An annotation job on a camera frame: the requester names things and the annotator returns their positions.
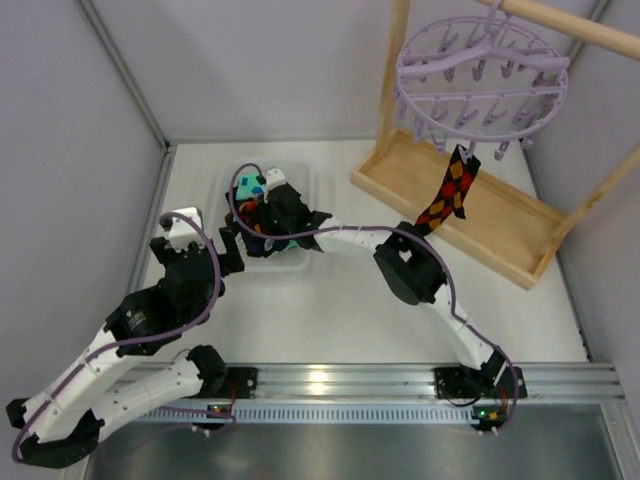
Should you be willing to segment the purple round clip hanger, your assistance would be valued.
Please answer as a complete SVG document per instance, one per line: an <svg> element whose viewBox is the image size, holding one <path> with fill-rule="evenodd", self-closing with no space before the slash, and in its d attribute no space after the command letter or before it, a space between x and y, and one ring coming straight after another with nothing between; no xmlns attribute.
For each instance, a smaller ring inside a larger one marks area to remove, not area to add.
<svg viewBox="0 0 640 480"><path fill-rule="evenodd" d="M470 158L480 143L502 159L513 143L528 148L559 112L570 60L492 2L483 16L454 16L415 33L396 60L393 95L415 141L443 151L461 140Z"/></svg>

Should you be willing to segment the navy patterned sock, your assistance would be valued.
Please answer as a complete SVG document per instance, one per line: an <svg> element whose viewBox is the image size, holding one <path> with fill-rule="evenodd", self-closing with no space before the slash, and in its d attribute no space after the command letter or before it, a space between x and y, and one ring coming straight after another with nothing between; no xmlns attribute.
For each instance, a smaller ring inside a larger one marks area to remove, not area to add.
<svg viewBox="0 0 640 480"><path fill-rule="evenodd" d="M263 239L251 235L244 239L244 244L246 253L251 258L268 258L294 247L289 240Z"/></svg>

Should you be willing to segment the argyle red orange sock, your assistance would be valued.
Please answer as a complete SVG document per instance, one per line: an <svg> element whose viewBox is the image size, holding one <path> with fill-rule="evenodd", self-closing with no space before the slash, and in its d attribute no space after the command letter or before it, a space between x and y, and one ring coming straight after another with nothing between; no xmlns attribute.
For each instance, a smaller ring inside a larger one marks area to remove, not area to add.
<svg viewBox="0 0 640 480"><path fill-rule="evenodd" d="M261 233L260 204L257 200L242 202L237 207L240 220L250 231Z"/></svg>

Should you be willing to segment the mint green sock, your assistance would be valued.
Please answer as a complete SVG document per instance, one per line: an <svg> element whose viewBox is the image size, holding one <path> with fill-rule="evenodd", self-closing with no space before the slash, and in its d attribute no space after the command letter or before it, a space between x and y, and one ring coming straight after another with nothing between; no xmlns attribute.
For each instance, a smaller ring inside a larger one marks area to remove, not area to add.
<svg viewBox="0 0 640 480"><path fill-rule="evenodd" d="M242 202L261 196L264 184L258 173L241 174L237 179L235 200Z"/></svg>

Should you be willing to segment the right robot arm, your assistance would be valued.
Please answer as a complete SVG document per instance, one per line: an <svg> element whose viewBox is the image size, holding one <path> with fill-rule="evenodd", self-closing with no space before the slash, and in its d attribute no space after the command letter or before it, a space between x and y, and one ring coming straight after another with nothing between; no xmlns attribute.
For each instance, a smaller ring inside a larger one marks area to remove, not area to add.
<svg viewBox="0 0 640 480"><path fill-rule="evenodd" d="M395 228L345 224L329 213L311 211L301 195L274 169L263 185L260 231L290 236L300 247L371 259L401 302L428 311L456 353L459 364L434 369L437 396L456 406L485 398L527 396L522 371L499 347L474 328L456 307L450 272L419 230L402 222Z"/></svg>

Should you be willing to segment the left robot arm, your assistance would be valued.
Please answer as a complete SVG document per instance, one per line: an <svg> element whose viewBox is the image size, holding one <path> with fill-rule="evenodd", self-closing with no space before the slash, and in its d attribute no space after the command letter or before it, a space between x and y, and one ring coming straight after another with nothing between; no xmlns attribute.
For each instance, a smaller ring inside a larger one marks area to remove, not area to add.
<svg viewBox="0 0 640 480"><path fill-rule="evenodd" d="M214 397L227 386L228 367L211 345L195 346L173 366L127 387L115 385L180 339L182 327L204 324L211 299L224 294L223 277L244 270L232 230L225 227L219 233L223 254L196 242L177 251L165 238L152 239L150 248L164 276L127 295L80 357L47 389L7 405L9 422L19 431L12 448L15 462L66 468L132 420L177 399Z"/></svg>

